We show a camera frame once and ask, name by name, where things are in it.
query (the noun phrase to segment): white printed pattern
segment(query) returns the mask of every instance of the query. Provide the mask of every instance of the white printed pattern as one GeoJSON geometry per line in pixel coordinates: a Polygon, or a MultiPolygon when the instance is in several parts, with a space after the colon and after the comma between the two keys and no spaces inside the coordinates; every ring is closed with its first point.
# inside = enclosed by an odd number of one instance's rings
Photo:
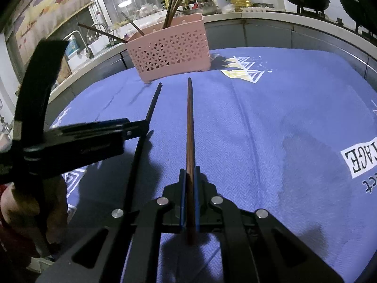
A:
{"type": "MultiPolygon", "coordinates": [[[[374,104],[374,106],[377,108],[376,103],[373,100],[371,100],[371,101],[374,104]]],[[[373,109],[372,112],[374,112],[374,114],[377,116],[377,109],[373,109]]]]}
{"type": "Polygon", "coordinates": [[[355,144],[340,153],[354,179],[377,165],[377,137],[369,142],[355,144]]]}
{"type": "Polygon", "coordinates": [[[70,172],[66,172],[64,174],[64,180],[67,184],[67,198],[71,195],[71,193],[75,190],[77,185],[80,183],[80,180],[84,176],[86,170],[85,169],[75,169],[70,172]]]}
{"type": "Polygon", "coordinates": [[[264,70],[253,70],[251,67],[255,64],[254,61],[251,60],[250,56],[242,56],[242,57],[235,57],[234,58],[227,58],[225,60],[229,62],[229,64],[224,65],[227,68],[238,68],[240,70],[220,70],[223,74],[225,74],[229,78],[238,78],[243,79],[252,83],[257,83],[263,73],[264,70]]]}
{"type": "Polygon", "coordinates": [[[63,119],[63,117],[67,114],[67,112],[70,110],[70,108],[67,108],[66,110],[64,110],[63,114],[58,118],[58,120],[56,121],[56,123],[54,123],[52,125],[52,128],[56,128],[56,127],[59,127],[60,124],[61,124],[61,120],[63,119]]]}

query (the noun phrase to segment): blue tablecloth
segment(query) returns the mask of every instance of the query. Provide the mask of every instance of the blue tablecloth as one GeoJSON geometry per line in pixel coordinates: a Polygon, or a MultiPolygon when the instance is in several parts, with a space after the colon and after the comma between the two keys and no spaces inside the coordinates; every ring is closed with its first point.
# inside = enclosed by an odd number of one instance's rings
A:
{"type": "MultiPolygon", "coordinates": [[[[190,76],[202,173],[239,208],[268,209],[353,282],[377,249],[377,94],[328,52],[254,47],[211,53],[219,56],[210,71],[145,85],[134,68],[96,82],[55,124],[142,120],[162,82],[135,189],[139,209],[177,182],[185,167],[190,76]]],[[[127,141],[124,155],[65,174],[69,204],[77,207],[67,243],[121,207],[136,143],[127,141]]],[[[201,236],[197,248],[182,243],[180,236],[162,236],[158,282],[222,282],[216,235],[201,236]]]]}

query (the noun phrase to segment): kitchen counter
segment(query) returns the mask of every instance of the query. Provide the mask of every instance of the kitchen counter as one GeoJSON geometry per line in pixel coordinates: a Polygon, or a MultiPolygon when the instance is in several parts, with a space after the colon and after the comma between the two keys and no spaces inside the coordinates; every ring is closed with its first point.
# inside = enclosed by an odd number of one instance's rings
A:
{"type": "MultiPolygon", "coordinates": [[[[210,50],[231,47],[282,47],[321,50],[344,58],[377,91],[377,47],[332,22],[283,12],[247,12],[204,16],[210,50]]],[[[118,54],[125,44],[100,52],[80,66],[50,95],[46,128],[62,109],[91,84],[124,69],[118,54]]],[[[133,67],[127,53],[124,59],[133,67]]]]}
{"type": "Polygon", "coordinates": [[[359,48],[360,50],[364,51],[365,53],[369,54],[377,60],[377,47],[365,40],[364,38],[362,38],[360,35],[357,35],[356,33],[349,31],[348,29],[339,27],[331,22],[326,22],[297,14],[278,12],[246,12],[217,14],[205,16],[204,23],[243,18],[287,22],[309,27],[320,32],[325,32],[354,45],[355,47],[359,48]]]}

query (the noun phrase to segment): metal screw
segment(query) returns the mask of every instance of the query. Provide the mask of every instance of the metal screw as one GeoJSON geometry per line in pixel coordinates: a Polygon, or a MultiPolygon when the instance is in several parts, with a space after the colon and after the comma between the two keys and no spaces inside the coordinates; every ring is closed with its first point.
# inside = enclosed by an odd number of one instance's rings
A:
{"type": "Polygon", "coordinates": [[[120,218],[123,216],[123,210],[121,209],[115,209],[114,211],[111,212],[112,217],[114,218],[120,218]]]}
{"type": "Polygon", "coordinates": [[[211,201],[213,204],[221,204],[224,201],[224,199],[220,196],[214,196],[211,198],[211,201]]]}
{"type": "Polygon", "coordinates": [[[169,203],[169,199],[168,198],[165,198],[165,197],[159,197],[157,199],[157,204],[158,205],[166,205],[169,203]]]}
{"type": "Polygon", "coordinates": [[[259,218],[267,218],[268,211],[266,211],[265,209],[259,209],[257,210],[256,214],[259,218]]]}

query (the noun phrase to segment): pink plastic basket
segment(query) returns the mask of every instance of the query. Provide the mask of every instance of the pink plastic basket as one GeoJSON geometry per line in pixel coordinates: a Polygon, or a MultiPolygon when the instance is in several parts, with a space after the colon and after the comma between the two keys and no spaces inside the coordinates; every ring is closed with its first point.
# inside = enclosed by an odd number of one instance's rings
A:
{"type": "Polygon", "coordinates": [[[145,82],[164,76],[210,69],[211,61],[201,13],[174,18],[134,34],[126,44],[140,78],[145,82]]]}

